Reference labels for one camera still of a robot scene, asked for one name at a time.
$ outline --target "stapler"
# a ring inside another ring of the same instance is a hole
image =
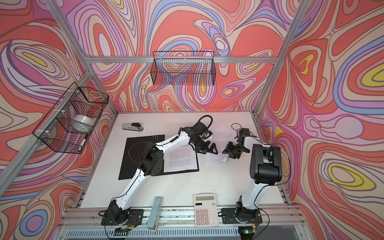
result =
[[[138,122],[129,122],[129,123],[123,123],[122,128],[124,130],[132,130],[132,131],[143,131],[143,127]]]

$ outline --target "wire basket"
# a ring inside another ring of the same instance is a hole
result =
[[[154,85],[215,85],[212,51],[154,51],[153,58]]]
[[[108,100],[107,94],[94,88],[77,87],[41,134],[33,134],[55,152],[80,154]]]

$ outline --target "white table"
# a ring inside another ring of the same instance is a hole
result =
[[[165,134],[171,137],[180,127],[193,126],[203,115],[211,115],[210,129],[231,129],[232,123],[240,123],[258,136],[249,112],[220,113],[126,113],[119,114],[106,143],[81,208],[108,207],[112,197],[120,196],[130,179],[118,180],[126,138]],[[209,123],[209,118],[202,120]],[[144,130],[122,130],[126,122],[139,122]],[[227,163],[205,166],[204,155],[198,154],[199,171],[155,176],[148,180],[137,194],[133,207],[151,207],[155,196],[163,196],[163,206],[192,206],[193,195],[215,193],[218,205],[234,205],[251,181],[249,175],[251,154],[242,153],[240,159]],[[282,204],[277,186],[270,187],[260,204]]]

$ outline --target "black folder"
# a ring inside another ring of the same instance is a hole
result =
[[[142,148],[146,142],[157,143],[165,140],[165,135],[154,135],[154,136],[145,136],[145,137],[129,137],[125,143],[124,155],[122,158],[119,180],[131,179],[135,175],[137,169],[138,158],[141,156]],[[167,175],[167,174],[176,174],[184,172],[198,172],[199,171],[199,162],[197,161],[197,169],[178,171],[178,172],[164,172],[164,163],[163,168],[157,174]]]

